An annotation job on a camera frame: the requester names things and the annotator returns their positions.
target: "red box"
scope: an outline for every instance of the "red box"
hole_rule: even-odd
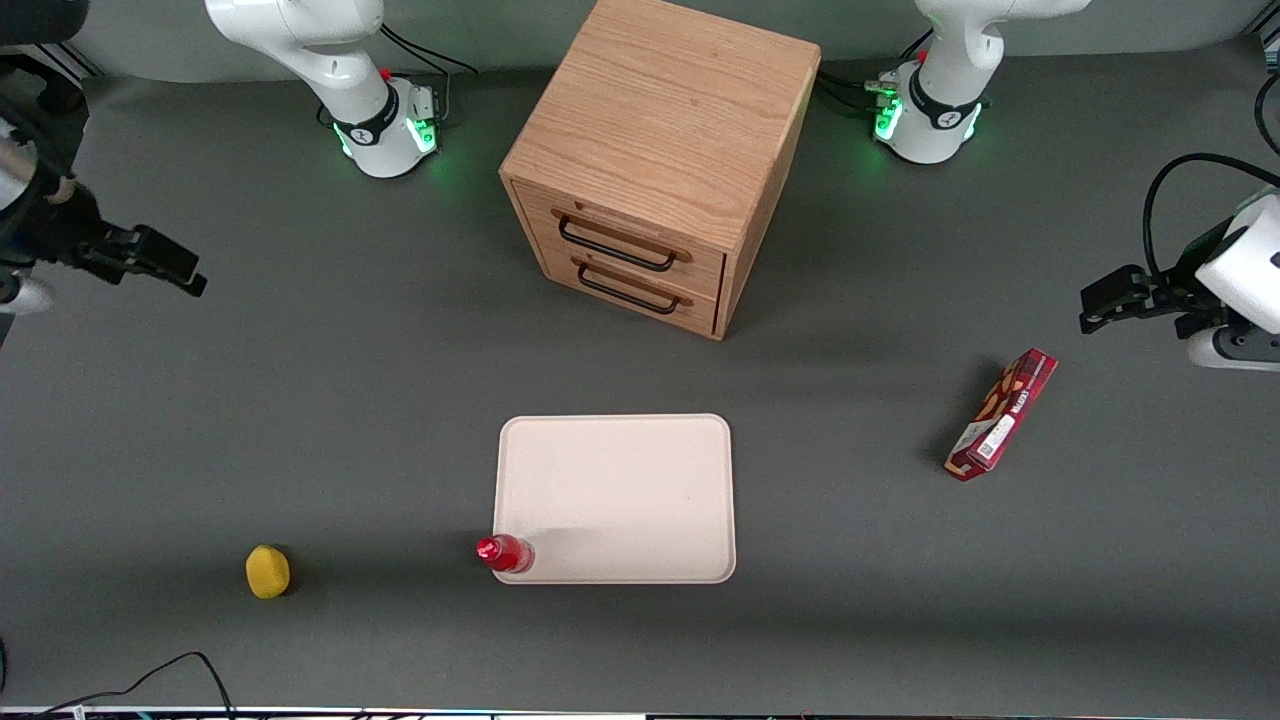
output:
[[[1057,360],[1034,347],[1005,368],[1000,382],[982,401],[982,411],[965,428],[942,466],[961,482],[995,468],[1009,447],[1009,438],[1018,432],[1053,374],[1053,368],[1057,368]]]

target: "drawer handle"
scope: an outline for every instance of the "drawer handle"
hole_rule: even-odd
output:
[[[573,245],[577,245],[579,247],[585,247],[588,250],[594,250],[594,251],[600,252],[603,255],[608,255],[609,258],[614,258],[617,260],[622,260],[623,263],[631,263],[632,265],[644,268],[646,270],[652,270],[654,273],[666,273],[676,263],[676,258],[677,258],[676,252],[668,252],[666,263],[653,263],[650,260],[645,260],[644,258],[636,258],[635,255],[630,255],[630,254],[623,252],[621,250],[614,250],[612,247],[607,247],[604,245],[600,245],[599,242],[594,242],[594,241],[586,240],[582,236],[573,234],[573,233],[568,232],[568,223],[570,223],[570,217],[568,215],[561,215],[561,237],[563,237],[564,240],[572,242]]]
[[[598,282],[595,282],[593,279],[589,279],[586,277],[586,272],[590,268],[588,268],[586,263],[582,263],[581,265],[577,266],[577,282],[582,283],[584,286],[586,286],[586,287],[589,287],[589,288],[591,288],[594,291],[603,292],[604,295],[608,295],[608,296],[612,296],[612,297],[617,297],[618,300],[625,300],[626,302],[630,302],[632,305],[637,305],[637,306],[644,307],[645,310],[648,310],[650,313],[657,313],[659,315],[671,315],[672,313],[676,311],[676,307],[680,307],[680,299],[678,297],[672,297],[671,299],[671,305],[662,306],[662,305],[655,305],[653,302],[649,302],[648,300],[640,300],[639,297],[627,295],[627,293],[622,292],[621,290],[614,290],[614,288],[612,288],[612,287],[609,287],[607,284],[598,283]]]

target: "black cable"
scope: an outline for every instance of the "black cable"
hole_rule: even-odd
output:
[[[221,676],[218,675],[218,670],[214,669],[214,664],[210,662],[209,657],[204,652],[200,652],[200,651],[184,652],[184,653],[179,655],[178,657],[174,657],[173,660],[165,662],[164,665],[160,665],[159,667],[155,667],[155,669],[147,671],[147,674],[145,674],[141,678],[138,678],[137,680],[134,680],[134,683],[132,685],[129,685],[128,688],[125,688],[123,691],[106,691],[106,692],[87,694],[84,697],[78,697],[76,700],[68,700],[67,702],[60,702],[60,703],[58,703],[58,705],[55,705],[55,706],[52,706],[49,710],[45,710],[42,712],[32,712],[32,714],[28,714],[28,715],[20,715],[19,717],[45,720],[45,719],[52,717],[60,710],[67,710],[68,707],[74,707],[77,705],[84,705],[86,702],[90,702],[92,700],[99,700],[99,698],[104,698],[104,697],[127,696],[127,694],[132,693],[133,691],[138,689],[138,687],[142,683],[145,683],[148,679],[151,679],[151,676],[155,675],[156,673],[160,673],[161,670],[164,670],[164,669],[169,667],[170,665],[178,662],[179,660],[183,660],[183,659],[187,659],[187,657],[198,657],[200,661],[205,664],[205,667],[209,669],[209,674],[212,675],[212,678],[214,678],[214,684],[218,685],[218,694],[219,694],[219,697],[223,701],[223,708],[227,711],[227,717],[229,717],[229,719],[236,717],[234,712],[232,711],[232,700],[230,700],[230,696],[227,694],[227,685],[223,684],[223,679],[221,679]]]
[[[818,70],[818,79],[824,79],[824,81],[829,82],[831,85],[838,85],[840,87],[847,87],[847,88],[851,88],[851,90],[861,90],[863,88],[863,83],[860,83],[860,82],[854,82],[854,81],[850,81],[850,79],[845,79],[842,77],[833,76],[833,74],[831,74],[831,73],[828,73],[827,70],[823,70],[823,69]]]
[[[1198,313],[1198,310],[1183,299],[1175,297],[1172,290],[1170,290],[1169,279],[1165,278],[1164,272],[1160,269],[1160,264],[1156,263],[1156,249],[1151,237],[1151,220],[1156,211],[1156,195],[1160,193],[1160,187],[1165,183],[1165,178],[1167,178],[1175,169],[1188,163],[1213,163],[1217,165],[1226,165],[1228,168],[1252,176],[1275,187],[1280,187],[1280,176],[1263,170],[1257,165],[1245,163],[1244,160],[1238,160],[1226,155],[1217,155],[1215,152],[1190,152],[1170,160],[1167,165],[1156,173],[1156,178],[1151,181],[1151,187],[1147,190],[1147,201],[1142,208],[1142,251],[1147,256],[1147,270],[1151,273],[1152,279],[1156,281],[1156,286],[1160,287],[1170,301],[1178,304],[1178,306],[1183,310],[1194,314]]]
[[[79,79],[81,79],[79,73],[77,73],[77,72],[72,70],[70,68],[68,68],[61,60],[58,59],[56,55],[54,55],[52,53],[50,53],[47,47],[45,47],[44,45],[37,45],[36,49],[40,50],[41,53],[44,53],[46,58],[49,58],[50,60],[52,60],[55,65],[58,65],[59,68],[61,68],[63,73],[67,74],[68,79],[74,79],[76,82],[79,82]]]
[[[819,82],[818,83],[818,90],[823,95],[826,95],[827,97],[835,100],[836,102],[840,102],[845,108],[851,108],[851,109],[854,109],[854,110],[856,110],[856,111],[859,111],[861,114],[870,114],[870,110],[867,106],[858,105],[858,104],[855,104],[855,102],[852,102],[850,100],[846,100],[846,99],[841,97],[840,95],[836,95],[836,91],[831,86],[828,86],[828,85],[824,85],[824,83]]]
[[[415,50],[421,50],[422,53],[426,53],[428,55],[431,55],[433,58],[439,58],[439,59],[444,60],[445,63],[453,63],[454,65],[457,65],[460,68],[465,68],[467,70],[471,70],[475,74],[480,74],[480,70],[475,69],[474,65],[463,63],[462,60],[456,60],[456,59],[449,58],[448,55],[445,55],[443,53],[436,53],[435,50],[431,50],[429,47],[422,47],[421,45],[417,45],[415,42],[411,42],[408,40],[406,40],[404,36],[402,36],[401,33],[398,33],[394,29],[392,29],[387,23],[383,23],[383,35],[385,35],[387,37],[396,38],[397,41],[399,41],[399,44],[407,45],[407,46],[410,46],[410,47],[412,47]]]
[[[1262,83],[1262,88],[1258,90],[1258,96],[1253,100],[1253,122],[1258,126],[1258,132],[1262,135],[1262,140],[1266,141],[1267,147],[1270,147],[1276,155],[1280,155],[1280,145],[1277,145],[1276,140],[1271,137],[1271,131],[1267,129],[1267,119],[1263,114],[1263,109],[1267,102],[1267,94],[1271,92],[1272,87],[1275,87],[1276,81],[1280,81],[1280,74],[1272,74],[1268,77],[1267,82]]]
[[[919,50],[920,46],[924,45],[924,41],[928,40],[929,37],[933,37],[933,28],[932,27],[928,29],[928,32],[925,32],[915,42],[913,42],[910,47],[908,47],[906,50],[902,50],[902,54],[899,55],[899,59],[904,59],[905,60],[906,58],[910,58],[911,53],[915,53],[916,50]]]
[[[415,59],[417,59],[417,60],[420,60],[422,63],[426,63],[428,65],[431,65],[433,68],[435,68],[436,72],[439,72],[440,74],[444,76],[444,106],[438,113],[438,118],[436,119],[439,122],[442,122],[442,123],[444,120],[449,119],[449,109],[453,105],[453,101],[452,101],[452,96],[453,96],[453,73],[451,73],[449,70],[447,70],[447,69],[442,68],[440,65],[433,63],[431,60],[424,58],[422,55],[415,53],[413,47],[410,47],[410,45],[412,45],[411,42],[401,40],[399,36],[397,36],[396,33],[388,31],[385,26],[383,26],[381,33],[387,37],[387,40],[390,40],[397,47],[399,47],[404,53],[408,53]]]
[[[394,35],[392,35],[392,32],[388,31],[387,27],[383,27],[383,29],[380,32],[383,33],[384,37],[387,37],[387,40],[390,40],[401,50],[408,53],[410,55],[412,55],[419,61],[426,63],[428,65],[431,65],[433,68],[435,68],[435,72],[440,73],[442,76],[449,74],[449,70],[442,68],[440,65],[433,63],[431,60],[424,58],[422,55],[415,53],[413,49],[408,46],[408,44],[406,44],[404,41],[402,41],[398,37],[396,37]]]
[[[1258,20],[1257,23],[1254,23],[1253,24],[1253,29],[1251,29],[1249,33],[1254,33],[1254,32],[1261,31],[1263,27],[1266,27],[1267,23],[1270,23],[1272,19],[1275,19],[1276,15],[1280,15],[1280,5],[1276,5],[1275,8],[1272,8],[1271,12],[1267,13],[1267,17],[1265,17],[1261,20]]]
[[[72,47],[69,45],[67,45],[65,42],[58,42],[56,45],[58,45],[58,47],[63,53],[67,53],[68,58],[70,58],[72,60],[76,60],[76,64],[79,65],[81,68],[83,68],[84,72],[88,73],[90,77],[99,77],[99,76],[102,74],[102,73],[95,70],[87,61],[84,61],[84,58],[82,58],[78,51],[72,50]]]

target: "white tray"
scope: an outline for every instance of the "white tray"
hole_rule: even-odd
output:
[[[718,415],[515,418],[493,532],[534,546],[524,584],[712,584],[733,574],[733,469]]]

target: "wood grain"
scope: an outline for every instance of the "wood grain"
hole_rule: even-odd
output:
[[[499,169],[543,272],[632,310],[584,288],[575,263],[687,297],[646,314],[722,340],[819,60],[810,42],[662,0],[599,0]],[[677,261],[653,272],[570,243],[562,217],[600,245]]]
[[[817,45],[658,0],[600,0],[503,172],[736,251]]]

